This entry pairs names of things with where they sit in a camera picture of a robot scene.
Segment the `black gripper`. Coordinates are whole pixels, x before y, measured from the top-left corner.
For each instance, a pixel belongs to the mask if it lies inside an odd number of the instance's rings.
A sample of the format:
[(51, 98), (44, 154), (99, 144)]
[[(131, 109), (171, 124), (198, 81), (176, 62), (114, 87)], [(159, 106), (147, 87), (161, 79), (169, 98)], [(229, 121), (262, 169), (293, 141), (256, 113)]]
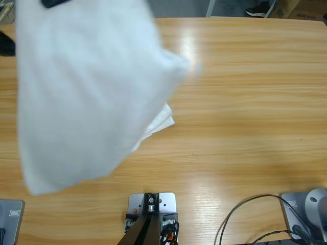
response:
[(41, 4), (47, 9), (56, 7), (58, 5), (65, 4), (70, 1), (71, 0), (40, 0)]

